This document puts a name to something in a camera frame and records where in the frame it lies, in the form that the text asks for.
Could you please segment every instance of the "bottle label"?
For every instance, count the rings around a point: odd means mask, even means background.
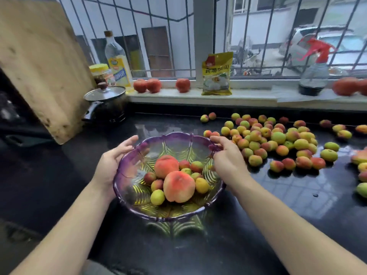
[[[131,84],[126,75],[126,70],[122,58],[114,57],[108,59],[108,64],[113,72],[116,85],[121,87],[130,87]]]

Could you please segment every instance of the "forearm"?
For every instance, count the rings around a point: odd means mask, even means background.
[[[11,275],[79,274],[110,203],[87,185],[65,215]]]
[[[241,206],[291,275],[360,274],[367,265],[248,177],[234,189]]]

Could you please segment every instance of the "bottle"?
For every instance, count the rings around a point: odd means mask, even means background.
[[[307,53],[300,59],[304,60],[313,53],[319,53],[316,62],[310,65],[300,78],[300,94],[317,96],[319,92],[327,85],[329,77],[329,67],[327,61],[329,58],[330,48],[335,47],[324,41],[311,38],[308,43],[311,45]]]
[[[130,87],[132,76],[125,50],[116,42],[112,31],[105,31],[105,36],[107,41],[105,55],[116,80],[116,86]]]

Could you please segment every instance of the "food package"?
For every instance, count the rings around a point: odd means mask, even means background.
[[[210,54],[203,61],[203,92],[202,95],[231,95],[229,78],[233,52]]]

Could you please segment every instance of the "wooden cutting board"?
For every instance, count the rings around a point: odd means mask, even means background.
[[[56,1],[0,0],[0,68],[55,141],[82,128],[94,88],[73,29]]]

